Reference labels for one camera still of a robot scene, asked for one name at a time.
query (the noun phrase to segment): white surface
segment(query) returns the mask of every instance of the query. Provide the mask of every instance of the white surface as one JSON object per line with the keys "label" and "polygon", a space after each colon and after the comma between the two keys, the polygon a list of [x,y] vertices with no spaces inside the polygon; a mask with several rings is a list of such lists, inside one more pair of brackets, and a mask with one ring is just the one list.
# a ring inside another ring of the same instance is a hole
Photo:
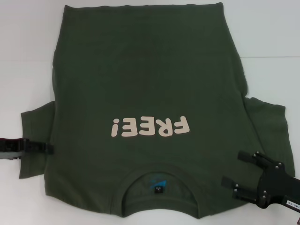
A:
{"label": "white surface", "polygon": [[[54,99],[52,57],[64,5],[208,4],[209,0],[0,0],[0,137],[22,136],[20,113]],[[300,1],[224,0],[225,16],[249,85],[249,96],[286,106],[300,178]],[[171,210],[127,218],[75,208],[45,196],[44,177],[19,180],[19,161],[0,161],[0,225],[289,225],[299,213],[280,205],[246,205],[197,220]]]}

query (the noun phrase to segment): fabric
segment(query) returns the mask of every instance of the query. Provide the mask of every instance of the fabric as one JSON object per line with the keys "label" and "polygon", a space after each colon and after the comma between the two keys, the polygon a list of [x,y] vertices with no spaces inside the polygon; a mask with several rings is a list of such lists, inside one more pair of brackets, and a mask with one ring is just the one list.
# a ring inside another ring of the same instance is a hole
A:
{"label": "fabric", "polygon": [[294,176],[285,108],[245,97],[222,3],[66,6],[53,89],[55,103],[22,121],[54,154],[22,158],[21,174],[45,173],[46,194],[73,206],[195,218],[241,206],[222,176],[254,188],[262,170],[237,160],[240,150]]}

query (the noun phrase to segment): t-shirt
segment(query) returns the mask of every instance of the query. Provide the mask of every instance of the t-shirt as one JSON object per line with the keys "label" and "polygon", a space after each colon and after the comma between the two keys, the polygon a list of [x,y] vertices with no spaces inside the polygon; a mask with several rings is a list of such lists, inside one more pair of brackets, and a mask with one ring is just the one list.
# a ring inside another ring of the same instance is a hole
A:
{"label": "t-shirt", "polygon": [[222,3],[65,6],[53,59],[55,102],[22,114],[20,178],[73,206],[126,217],[170,209],[202,218],[244,204],[222,176],[255,188],[262,152],[294,175],[285,108],[248,99]]}

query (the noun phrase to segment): black clamp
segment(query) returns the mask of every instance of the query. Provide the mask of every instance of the black clamp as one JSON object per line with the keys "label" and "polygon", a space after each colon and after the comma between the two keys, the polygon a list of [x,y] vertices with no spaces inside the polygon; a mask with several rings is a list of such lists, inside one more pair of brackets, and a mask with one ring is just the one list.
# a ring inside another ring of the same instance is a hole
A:
{"label": "black clamp", "polygon": [[32,142],[26,138],[0,138],[0,159],[21,158],[24,152],[53,154],[53,146],[44,142]]}
{"label": "black clamp", "polygon": [[258,151],[253,155],[240,151],[238,159],[262,168],[263,173],[256,190],[223,177],[222,186],[233,189],[233,198],[253,203],[262,209],[277,203],[300,212],[300,180],[288,175],[282,162],[274,161]]}

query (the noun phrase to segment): shirt sleeve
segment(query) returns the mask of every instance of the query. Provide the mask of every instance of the shirt sleeve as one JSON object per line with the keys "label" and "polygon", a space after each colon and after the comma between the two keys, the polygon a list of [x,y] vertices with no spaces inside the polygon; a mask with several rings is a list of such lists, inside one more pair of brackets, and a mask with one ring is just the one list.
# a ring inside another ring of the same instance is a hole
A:
{"label": "shirt sleeve", "polygon": [[[33,111],[21,113],[23,138],[49,142],[55,115],[54,101]],[[44,174],[45,153],[24,153],[21,157],[20,179]]]}
{"label": "shirt sleeve", "polygon": [[283,162],[286,172],[294,177],[295,168],[285,107],[265,103],[256,98],[245,98],[244,104],[265,154]]}

